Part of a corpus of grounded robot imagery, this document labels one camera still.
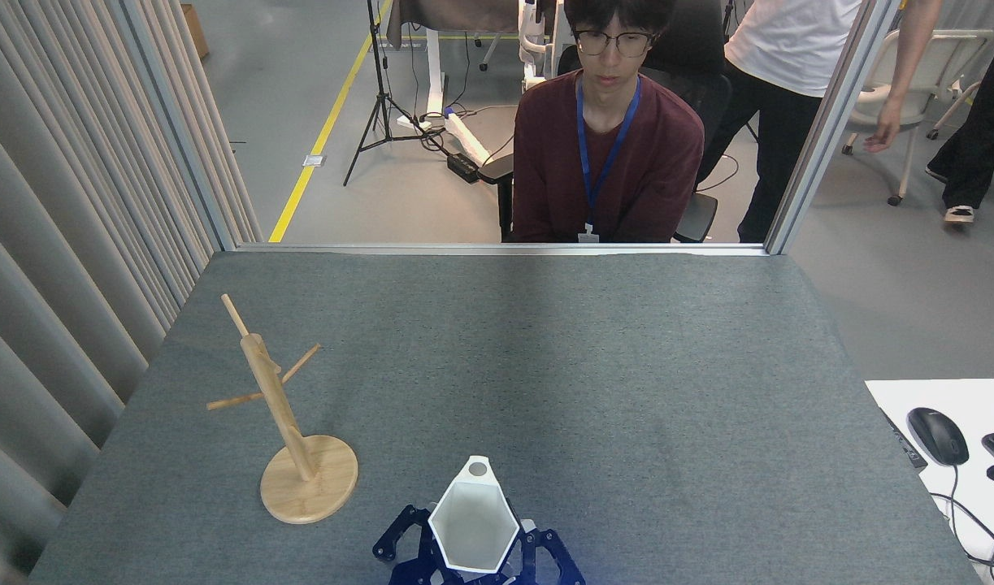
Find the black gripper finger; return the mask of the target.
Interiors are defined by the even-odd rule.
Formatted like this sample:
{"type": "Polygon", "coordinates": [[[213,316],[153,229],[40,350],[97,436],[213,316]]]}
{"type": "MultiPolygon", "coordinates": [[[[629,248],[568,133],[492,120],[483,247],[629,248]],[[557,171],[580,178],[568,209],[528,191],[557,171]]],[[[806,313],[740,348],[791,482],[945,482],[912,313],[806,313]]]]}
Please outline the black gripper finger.
{"type": "Polygon", "coordinates": [[[405,506],[371,546],[375,559],[390,569],[389,584],[445,584],[432,530],[431,512],[405,506]]]}
{"type": "Polygon", "coordinates": [[[534,521],[521,521],[515,551],[516,563],[506,564],[497,584],[586,584],[586,578],[554,529],[541,529],[534,521]]]}

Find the person's hand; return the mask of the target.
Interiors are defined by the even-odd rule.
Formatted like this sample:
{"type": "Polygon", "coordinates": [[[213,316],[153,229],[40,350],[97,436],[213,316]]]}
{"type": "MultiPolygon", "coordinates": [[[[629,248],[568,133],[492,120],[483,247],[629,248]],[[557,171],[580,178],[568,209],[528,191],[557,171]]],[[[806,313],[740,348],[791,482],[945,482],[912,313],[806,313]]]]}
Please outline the person's hand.
{"type": "Polygon", "coordinates": [[[901,124],[897,121],[879,121],[876,124],[875,132],[863,141],[863,149],[871,154],[883,152],[894,144],[899,132],[901,132],[901,124]]]}

